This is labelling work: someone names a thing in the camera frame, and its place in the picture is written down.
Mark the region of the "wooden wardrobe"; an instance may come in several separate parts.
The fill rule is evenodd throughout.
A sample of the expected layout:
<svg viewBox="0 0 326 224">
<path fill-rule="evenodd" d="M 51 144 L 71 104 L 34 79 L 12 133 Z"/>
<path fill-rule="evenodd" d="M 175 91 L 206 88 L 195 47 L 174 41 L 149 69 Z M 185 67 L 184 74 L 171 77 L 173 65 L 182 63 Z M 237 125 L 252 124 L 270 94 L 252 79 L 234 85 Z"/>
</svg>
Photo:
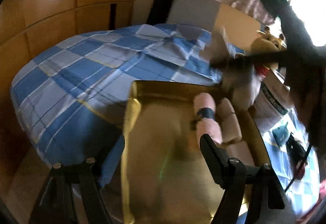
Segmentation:
<svg viewBox="0 0 326 224">
<path fill-rule="evenodd" d="M 16 73 L 44 50 L 73 35 L 130 24 L 134 0 L 3 0 L 1 103 Z"/>
</svg>

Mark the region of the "silver metal can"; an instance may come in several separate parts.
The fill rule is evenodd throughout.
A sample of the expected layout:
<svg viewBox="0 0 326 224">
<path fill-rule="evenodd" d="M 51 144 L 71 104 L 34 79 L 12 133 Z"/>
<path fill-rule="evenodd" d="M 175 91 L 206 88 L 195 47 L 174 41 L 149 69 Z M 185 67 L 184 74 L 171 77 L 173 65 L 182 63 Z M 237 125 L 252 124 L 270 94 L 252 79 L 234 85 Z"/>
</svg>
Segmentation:
<svg viewBox="0 0 326 224">
<path fill-rule="evenodd" d="M 272 69 L 261 83 L 259 94 L 253 104 L 253 119 L 260 132 L 270 130 L 294 106 L 290 88 L 284 85 L 284 82 L 285 78 Z"/>
</svg>

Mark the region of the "yellow bear plush toy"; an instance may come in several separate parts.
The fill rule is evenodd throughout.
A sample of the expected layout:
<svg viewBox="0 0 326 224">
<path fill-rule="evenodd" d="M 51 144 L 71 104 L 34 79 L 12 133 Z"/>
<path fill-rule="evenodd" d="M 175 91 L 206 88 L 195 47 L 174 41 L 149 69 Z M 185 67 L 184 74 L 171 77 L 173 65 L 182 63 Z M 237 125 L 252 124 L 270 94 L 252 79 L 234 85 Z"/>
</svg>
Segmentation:
<svg viewBox="0 0 326 224">
<path fill-rule="evenodd" d="M 286 50 L 286 46 L 284 45 L 285 37 L 282 33 L 278 37 L 275 37 L 270 32 L 269 26 L 265 26 L 264 30 L 257 31 L 257 34 L 258 37 L 250 46 L 249 54 L 265 54 Z M 261 80 L 264 80 L 272 69 L 277 70 L 278 68 L 278 63 L 265 63 L 255 66 L 256 73 Z"/>
</svg>

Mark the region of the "pink sock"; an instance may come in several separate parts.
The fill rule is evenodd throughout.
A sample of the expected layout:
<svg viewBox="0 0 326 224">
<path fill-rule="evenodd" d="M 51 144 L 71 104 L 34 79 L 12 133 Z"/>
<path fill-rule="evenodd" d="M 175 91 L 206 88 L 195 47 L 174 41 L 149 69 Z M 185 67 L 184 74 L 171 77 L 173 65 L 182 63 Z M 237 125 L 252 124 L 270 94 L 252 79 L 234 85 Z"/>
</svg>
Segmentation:
<svg viewBox="0 0 326 224">
<path fill-rule="evenodd" d="M 221 144 L 221 128 L 215 119 L 216 103 L 213 97 L 206 92 L 197 94 L 193 100 L 193 110 L 197 118 L 195 127 L 198 141 L 208 134 L 215 144 Z"/>
</svg>

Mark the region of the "gold metal tray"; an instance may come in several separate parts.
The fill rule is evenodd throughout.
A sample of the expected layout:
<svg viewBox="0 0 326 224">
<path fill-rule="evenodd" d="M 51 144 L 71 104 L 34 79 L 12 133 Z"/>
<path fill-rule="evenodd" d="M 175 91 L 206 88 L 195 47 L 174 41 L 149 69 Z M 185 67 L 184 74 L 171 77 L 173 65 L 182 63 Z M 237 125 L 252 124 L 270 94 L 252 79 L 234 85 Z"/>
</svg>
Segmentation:
<svg viewBox="0 0 326 224">
<path fill-rule="evenodd" d="M 125 223 L 210 223 L 223 196 L 200 152 L 193 99 L 218 86 L 135 81 L 130 87 L 121 161 Z"/>
</svg>

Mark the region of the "multicolour upholstered headboard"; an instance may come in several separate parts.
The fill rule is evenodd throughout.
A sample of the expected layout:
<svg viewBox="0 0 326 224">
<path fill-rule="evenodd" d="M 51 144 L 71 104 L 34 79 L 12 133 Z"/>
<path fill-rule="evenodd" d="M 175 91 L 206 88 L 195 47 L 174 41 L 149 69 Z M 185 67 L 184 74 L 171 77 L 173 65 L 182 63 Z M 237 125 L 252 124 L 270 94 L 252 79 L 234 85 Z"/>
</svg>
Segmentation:
<svg viewBox="0 0 326 224">
<path fill-rule="evenodd" d="M 223 28 L 230 43 L 245 51 L 261 28 L 254 18 L 216 0 L 154 0 L 146 23 L 182 24 L 209 32 Z"/>
</svg>

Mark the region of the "window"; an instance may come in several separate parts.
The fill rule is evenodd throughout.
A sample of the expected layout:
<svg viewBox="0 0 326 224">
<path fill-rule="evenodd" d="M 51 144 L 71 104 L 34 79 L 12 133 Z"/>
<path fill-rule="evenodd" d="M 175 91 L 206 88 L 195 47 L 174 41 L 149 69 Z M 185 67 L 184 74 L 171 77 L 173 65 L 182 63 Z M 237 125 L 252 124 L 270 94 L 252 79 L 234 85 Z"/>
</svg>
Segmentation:
<svg viewBox="0 0 326 224">
<path fill-rule="evenodd" d="M 317 47 L 325 46 L 325 0 L 290 0 L 290 5 Z"/>
</svg>

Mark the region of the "blue plush toy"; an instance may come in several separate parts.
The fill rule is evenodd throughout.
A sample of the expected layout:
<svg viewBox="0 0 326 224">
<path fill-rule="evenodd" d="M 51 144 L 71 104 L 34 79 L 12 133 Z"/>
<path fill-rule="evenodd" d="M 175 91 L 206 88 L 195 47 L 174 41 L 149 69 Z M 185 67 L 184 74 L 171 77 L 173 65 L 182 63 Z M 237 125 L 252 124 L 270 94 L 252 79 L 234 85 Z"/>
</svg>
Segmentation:
<svg viewBox="0 0 326 224">
<path fill-rule="evenodd" d="M 290 137 L 289 130 L 287 128 L 288 123 L 285 123 L 272 130 L 272 135 L 275 139 L 275 142 L 279 148 L 281 148 Z"/>
</svg>

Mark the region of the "beige rolled cloth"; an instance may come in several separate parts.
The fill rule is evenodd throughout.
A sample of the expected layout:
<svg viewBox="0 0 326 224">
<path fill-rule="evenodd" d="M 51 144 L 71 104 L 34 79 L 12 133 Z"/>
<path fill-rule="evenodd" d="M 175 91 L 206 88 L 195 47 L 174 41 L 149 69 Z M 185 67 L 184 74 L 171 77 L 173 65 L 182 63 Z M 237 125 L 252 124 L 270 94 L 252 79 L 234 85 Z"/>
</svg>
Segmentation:
<svg viewBox="0 0 326 224">
<path fill-rule="evenodd" d="M 227 98 L 220 100 L 216 113 L 221 119 L 220 127 L 223 143 L 238 142 L 242 139 L 241 129 L 235 110 Z"/>
</svg>

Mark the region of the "blue plaid bed sheet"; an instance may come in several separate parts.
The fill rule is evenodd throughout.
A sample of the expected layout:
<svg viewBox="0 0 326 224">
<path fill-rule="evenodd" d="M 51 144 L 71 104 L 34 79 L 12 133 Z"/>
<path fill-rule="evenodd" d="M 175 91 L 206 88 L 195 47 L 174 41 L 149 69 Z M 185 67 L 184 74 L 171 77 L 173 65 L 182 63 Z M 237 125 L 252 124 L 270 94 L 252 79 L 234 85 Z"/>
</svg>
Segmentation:
<svg viewBox="0 0 326 224">
<path fill-rule="evenodd" d="M 221 72 L 199 56 L 204 29 L 141 24 L 70 37 L 33 58 L 10 88 L 22 130 L 47 165 L 105 157 L 136 80 L 211 86 Z"/>
</svg>

